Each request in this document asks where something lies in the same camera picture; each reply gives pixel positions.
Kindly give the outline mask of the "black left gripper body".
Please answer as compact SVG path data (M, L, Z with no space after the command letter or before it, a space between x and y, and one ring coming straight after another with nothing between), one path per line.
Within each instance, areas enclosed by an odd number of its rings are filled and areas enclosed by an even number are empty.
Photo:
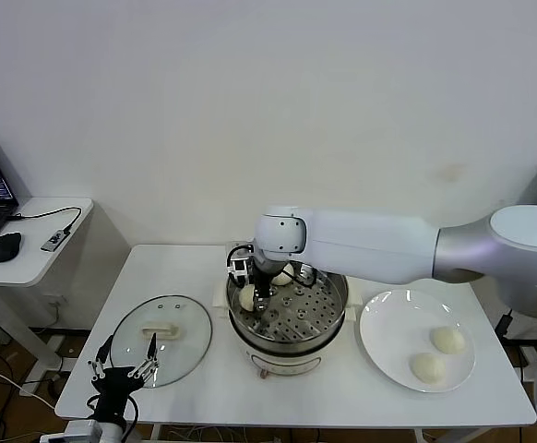
M100 423L124 423L125 408L130 402L134 409L134 420L138 419L138 407L132 394L145 386L141 377L130 376L132 366L109 367L103 377L92 381L98 399L91 418Z

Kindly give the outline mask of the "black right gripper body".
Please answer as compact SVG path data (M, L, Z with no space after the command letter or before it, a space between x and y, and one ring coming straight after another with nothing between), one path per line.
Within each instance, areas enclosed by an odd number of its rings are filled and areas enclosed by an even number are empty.
M272 263L270 261L261 262L258 259L254 259L253 277L255 286L269 287L274 278L274 267L272 266Z

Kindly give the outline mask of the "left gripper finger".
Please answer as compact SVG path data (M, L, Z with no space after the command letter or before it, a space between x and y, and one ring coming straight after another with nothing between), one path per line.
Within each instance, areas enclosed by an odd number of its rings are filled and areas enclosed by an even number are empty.
M113 343L113 335L110 335L106 341L99 347L92 360L88 360L88 366L92 372L93 381L104 378L104 365L106 364Z
M159 367L157 353L157 333L154 332L150 338L145 360L130 371L128 376L132 378L150 378Z

